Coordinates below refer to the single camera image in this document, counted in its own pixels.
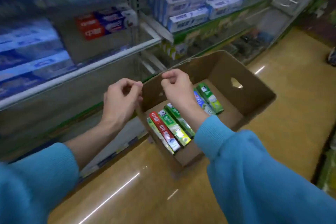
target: polished floor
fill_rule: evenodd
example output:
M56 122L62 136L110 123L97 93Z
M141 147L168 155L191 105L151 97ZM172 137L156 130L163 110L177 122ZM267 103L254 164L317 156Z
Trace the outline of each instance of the polished floor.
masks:
M277 94L244 128L269 153L310 179L336 120L336 68L330 48L299 30L248 67ZM227 223L212 193L203 158L174 177L155 145L143 142L51 214L49 224Z

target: box handle hole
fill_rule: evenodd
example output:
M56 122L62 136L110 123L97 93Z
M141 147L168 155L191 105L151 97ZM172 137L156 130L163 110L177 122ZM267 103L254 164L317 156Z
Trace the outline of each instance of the box handle hole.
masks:
M231 83L232 83L232 86L235 87L235 88L239 88L239 89L242 89L243 86L240 82L238 82L238 80L236 78L231 78Z

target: green toothpaste box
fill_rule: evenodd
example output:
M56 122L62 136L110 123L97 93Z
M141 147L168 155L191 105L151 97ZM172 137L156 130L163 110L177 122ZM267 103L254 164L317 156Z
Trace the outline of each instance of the green toothpaste box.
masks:
M158 114L182 146L186 146L191 141L190 137L165 110L161 110Z
M200 96L200 94L197 92L196 89L194 89L194 95L195 99L198 103L198 105L207 113L210 115L215 114L215 111L212 110L212 108L205 102L205 100Z
M154 131L154 133L157 135L157 137L162 141L163 145L167 148L167 150L171 153L174 154L174 151L172 150L172 148L169 146L169 144L167 143L167 141L163 138L162 134L160 133L160 131L158 130L158 128L155 126L154 122L152 121L151 118L147 118L147 122L150 126L150 128Z
M180 112L173 107L171 103L168 103L164 109L167 111L170 116L174 118L174 120L180 125L180 127L187 133L190 138L195 136L195 132L191 129L191 127L187 124L187 122L181 117Z
M212 110L214 110L216 114L224 111L220 102L217 100L215 95L211 92L209 87L204 82L199 83L196 89L201 97L204 98L204 100L211 106Z

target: left hand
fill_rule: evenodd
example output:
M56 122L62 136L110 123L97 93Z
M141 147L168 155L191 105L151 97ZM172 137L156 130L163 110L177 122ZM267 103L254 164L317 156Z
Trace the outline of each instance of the left hand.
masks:
M122 78L104 93L103 116L99 123L110 131L121 130L142 101L142 82Z

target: blue sweater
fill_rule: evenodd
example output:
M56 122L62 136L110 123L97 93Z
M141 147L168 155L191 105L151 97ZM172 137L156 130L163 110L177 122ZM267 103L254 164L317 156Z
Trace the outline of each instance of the blue sweater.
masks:
M209 181L230 224L336 222L336 201L275 161L253 132L235 133L211 116L194 140L210 160ZM47 223L78 175L61 143L0 164L0 223Z

